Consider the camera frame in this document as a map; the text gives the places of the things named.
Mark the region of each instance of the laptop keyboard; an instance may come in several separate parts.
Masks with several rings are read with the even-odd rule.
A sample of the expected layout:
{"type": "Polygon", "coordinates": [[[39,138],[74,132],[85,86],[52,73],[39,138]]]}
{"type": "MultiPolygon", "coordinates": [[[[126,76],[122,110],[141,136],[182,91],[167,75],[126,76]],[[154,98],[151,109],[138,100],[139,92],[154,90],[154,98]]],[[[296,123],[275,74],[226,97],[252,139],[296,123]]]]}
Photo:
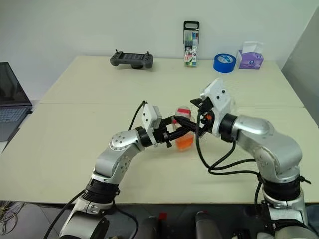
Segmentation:
{"type": "Polygon", "coordinates": [[[26,108],[0,109],[0,123],[17,122],[26,108]]]}

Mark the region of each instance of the laptop screen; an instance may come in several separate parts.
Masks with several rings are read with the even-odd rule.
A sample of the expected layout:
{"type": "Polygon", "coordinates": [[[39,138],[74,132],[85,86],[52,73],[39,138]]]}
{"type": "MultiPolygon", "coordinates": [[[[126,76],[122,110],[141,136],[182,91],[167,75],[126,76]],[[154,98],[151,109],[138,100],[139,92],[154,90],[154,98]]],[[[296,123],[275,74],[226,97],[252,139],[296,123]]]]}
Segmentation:
{"type": "Polygon", "coordinates": [[[0,106],[30,104],[9,63],[0,62],[0,106]]]}

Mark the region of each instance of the tissue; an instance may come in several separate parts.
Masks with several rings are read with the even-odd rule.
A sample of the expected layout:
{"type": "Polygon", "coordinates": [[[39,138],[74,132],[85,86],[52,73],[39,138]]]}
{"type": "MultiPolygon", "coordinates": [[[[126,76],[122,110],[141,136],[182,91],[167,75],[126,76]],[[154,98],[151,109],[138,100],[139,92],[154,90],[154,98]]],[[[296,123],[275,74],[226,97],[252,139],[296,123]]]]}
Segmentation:
{"type": "Polygon", "coordinates": [[[239,69],[259,69],[264,61],[262,55],[263,43],[246,41],[242,50],[237,53],[237,66],[239,69]]]}

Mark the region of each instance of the robotic arm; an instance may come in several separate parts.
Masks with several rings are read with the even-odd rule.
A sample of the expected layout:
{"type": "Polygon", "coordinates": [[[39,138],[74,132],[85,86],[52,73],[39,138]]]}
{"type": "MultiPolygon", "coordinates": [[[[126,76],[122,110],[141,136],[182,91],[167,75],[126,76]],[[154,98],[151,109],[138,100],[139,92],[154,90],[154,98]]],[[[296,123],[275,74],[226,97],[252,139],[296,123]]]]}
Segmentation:
{"type": "MultiPolygon", "coordinates": [[[[298,231],[303,236],[300,238],[316,238],[306,228],[307,216],[298,166],[302,153],[298,144],[277,133],[264,119],[230,114],[230,100],[223,81],[216,79],[205,88],[201,99],[191,101],[203,115],[201,122],[204,126],[199,130],[199,136],[209,132],[226,142],[235,141],[254,157],[263,184],[263,212],[276,233],[294,235],[298,231]],[[275,223],[280,219],[294,219],[296,223],[275,223]]],[[[119,183],[132,158],[146,147],[156,147],[158,143],[171,147],[170,141],[196,131],[195,123],[183,117],[175,119],[182,127],[169,133],[166,126],[171,124],[171,117],[162,119],[156,106],[145,104],[142,115],[144,128],[120,132],[112,137],[108,148],[98,157],[84,194],[77,199],[60,238],[104,238],[109,225],[104,216],[120,192],[119,183]]]]}

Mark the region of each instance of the floor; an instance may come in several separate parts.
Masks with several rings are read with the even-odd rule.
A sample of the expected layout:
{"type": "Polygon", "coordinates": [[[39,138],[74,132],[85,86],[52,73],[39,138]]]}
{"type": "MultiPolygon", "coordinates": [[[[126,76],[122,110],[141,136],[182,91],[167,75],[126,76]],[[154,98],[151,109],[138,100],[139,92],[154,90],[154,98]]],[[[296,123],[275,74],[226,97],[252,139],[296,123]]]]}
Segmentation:
{"type": "MultiPolygon", "coordinates": [[[[223,238],[231,238],[231,233],[236,228],[250,228],[252,238],[256,232],[263,230],[261,221],[249,216],[253,205],[125,205],[121,208],[135,215],[139,222],[148,216],[158,217],[161,213],[166,214],[165,230],[161,238],[190,239],[194,237],[193,216],[198,211],[208,211],[217,218],[223,238]]],[[[40,239],[43,238],[50,223],[59,213],[58,208],[48,208],[34,204],[26,204],[18,214],[18,224],[15,229],[0,239],[40,239]]],[[[307,207],[309,221],[319,231],[319,205],[307,207]]],[[[64,221],[70,211],[66,211],[57,222],[49,238],[58,238],[64,221]]],[[[128,238],[134,229],[134,223],[126,216],[115,213],[107,217],[110,220],[110,228],[107,236],[119,236],[128,238]]]]}

